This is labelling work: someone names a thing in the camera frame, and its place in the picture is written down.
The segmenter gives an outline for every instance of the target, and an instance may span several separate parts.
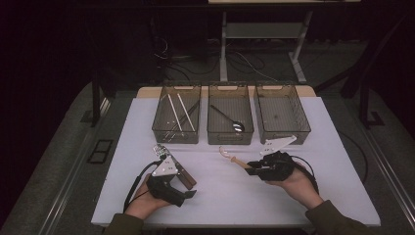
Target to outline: hand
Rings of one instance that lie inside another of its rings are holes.
[[[294,169],[293,174],[284,181],[265,181],[267,184],[280,186],[290,197],[303,204],[309,210],[322,204],[324,200],[317,194],[310,180],[304,173]]]
[[[170,203],[166,202],[165,200],[154,198],[153,195],[149,192],[149,188],[147,187],[147,180],[149,177],[150,174],[147,174],[143,183],[135,192],[134,198],[139,195],[141,196],[130,203],[127,210],[125,210],[126,214],[136,216],[141,219],[146,219],[157,209],[170,205]]]

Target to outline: metal spoon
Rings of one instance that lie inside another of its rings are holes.
[[[230,118],[229,116],[227,116],[226,114],[224,114],[222,111],[220,111],[217,107],[215,107],[214,105],[210,105],[211,108],[213,108],[214,110],[216,110],[218,113],[222,114],[224,117],[226,117],[228,120],[232,121],[232,128],[236,131],[236,132],[244,132],[245,131],[245,127],[242,123],[238,122],[237,120],[233,120],[232,118]]]

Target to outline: white plastic piece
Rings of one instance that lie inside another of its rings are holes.
[[[164,161],[153,171],[153,176],[163,176],[177,174],[178,169],[174,164],[174,160],[171,157],[166,157]]]
[[[220,153],[220,155],[222,155],[223,157],[225,157],[227,159],[232,159],[232,157],[233,157],[232,155],[228,154],[228,152],[226,152],[225,149],[222,146],[219,147],[219,153]]]
[[[297,137],[292,135],[291,137],[287,138],[279,138],[279,139],[270,139],[265,140],[265,144],[263,145],[263,149],[259,154],[263,157],[265,155],[273,154],[282,148],[286,147],[287,145],[293,143],[297,140]]]

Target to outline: dark background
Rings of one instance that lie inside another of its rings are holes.
[[[92,74],[98,74],[107,96],[114,96],[120,89],[157,84],[161,78],[151,35],[164,36],[176,47],[201,56],[204,39],[220,33],[220,13],[198,14],[196,21],[192,13],[172,14],[175,21],[163,14],[156,26],[150,26],[150,13],[115,11],[84,16],[70,1],[1,0],[0,5],[0,224],[13,208],[71,102],[91,81]],[[370,42],[391,28],[390,19],[409,9],[402,1],[362,1],[362,5],[358,9],[316,10],[308,42]],[[243,19],[255,21],[257,15]],[[412,136],[414,15],[404,19],[369,74],[373,87]]]

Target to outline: dark green sleeve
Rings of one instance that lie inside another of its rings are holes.
[[[128,214],[116,213],[104,235],[138,235],[141,234],[143,220]]]
[[[330,201],[307,211],[305,216],[314,225],[319,235],[374,234],[361,222],[343,216]]]

